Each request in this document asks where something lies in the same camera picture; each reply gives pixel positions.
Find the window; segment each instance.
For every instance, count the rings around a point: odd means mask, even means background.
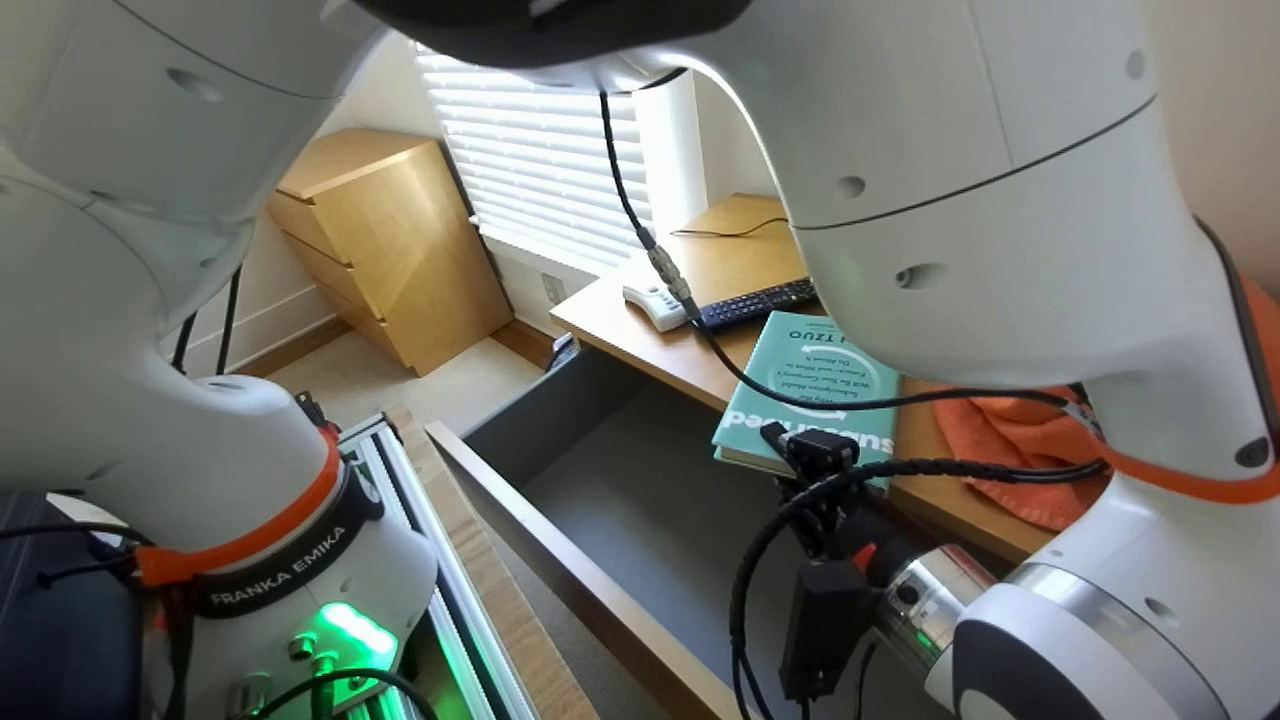
[[[528,252],[584,278],[635,255],[616,203],[596,92],[559,92],[512,72],[417,52],[441,114],[471,221],[487,246]],[[613,98],[616,151],[635,211],[651,224],[646,151],[632,98]]]

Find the white wall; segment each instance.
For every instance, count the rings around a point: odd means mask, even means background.
[[[387,35],[370,47],[364,68],[351,76],[345,99],[326,114],[317,136],[341,127],[397,127],[441,136],[441,122],[428,103],[428,92],[417,80],[411,52],[399,35]],[[307,274],[292,261],[279,228],[259,211],[256,241],[242,261],[241,314],[232,333],[232,367],[279,347],[283,342],[323,324],[331,309]],[[224,293],[209,299],[189,347],[189,371],[204,377],[215,367],[224,324]]]
[[[1280,295],[1280,0],[1145,0],[1193,209]],[[731,99],[700,80],[707,189],[775,193]]]

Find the window blind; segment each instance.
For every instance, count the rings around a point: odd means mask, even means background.
[[[635,233],[613,193],[596,92],[539,87],[417,47],[428,98],[480,236],[599,278],[635,255]],[[645,224],[651,197],[632,98],[613,98],[628,197]]]

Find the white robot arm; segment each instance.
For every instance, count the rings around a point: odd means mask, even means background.
[[[1118,473],[964,610],[926,684],[938,705],[1006,717],[1042,689],[1097,717],[1280,707],[1262,371],[1174,193],[1130,0],[364,3],[542,80],[707,72],[751,115],[824,309],[860,344],[951,384],[1087,384]],[[149,556],[150,585],[253,568],[345,498],[279,388],[189,384],[156,342],[224,284],[376,33],[345,0],[0,8],[0,315],[23,337],[0,347],[0,486],[74,487],[165,550],[221,550]],[[428,573],[417,537],[358,527],[303,590],[200,630],[191,707],[283,666],[323,601],[404,638],[428,605],[404,578]]]

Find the orange cloth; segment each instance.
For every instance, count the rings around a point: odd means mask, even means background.
[[[1258,337],[1258,352],[1271,379],[1271,404],[1280,407],[1280,309],[1243,282],[1246,314]],[[1097,459],[1090,435],[1071,416],[1032,400],[951,400],[935,404],[938,434],[951,455],[1017,469],[1063,469]],[[1048,531],[1067,527],[1087,511],[1108,482],[1087,486],[989,486],[969,482],[971,493],[989,498],[1005,511],[1038,525]]]

